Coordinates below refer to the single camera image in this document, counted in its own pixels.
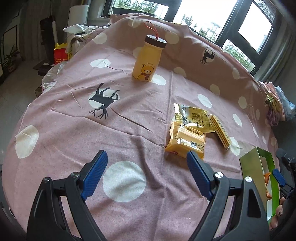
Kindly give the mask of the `person's hand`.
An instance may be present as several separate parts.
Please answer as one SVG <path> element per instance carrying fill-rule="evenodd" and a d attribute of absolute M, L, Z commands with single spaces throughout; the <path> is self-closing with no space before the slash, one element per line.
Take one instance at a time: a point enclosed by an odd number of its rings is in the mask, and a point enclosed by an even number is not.
<path fill-rule="evenodd" d="M 281 197 L 281 199 L 280 199 L 280 205 L 276 208 L 276 211 L 275 211 L 275 216 L 273 216 L 271 218 L 271 221 L 269 223 L 269 230 L 270 231 L 278 227 L 278 224 L 279 224 L 278 219 L 283 214 L 283 206 L 282 205 L 284 204 L 285 200 L 286 199 L 284 197 Z"/>

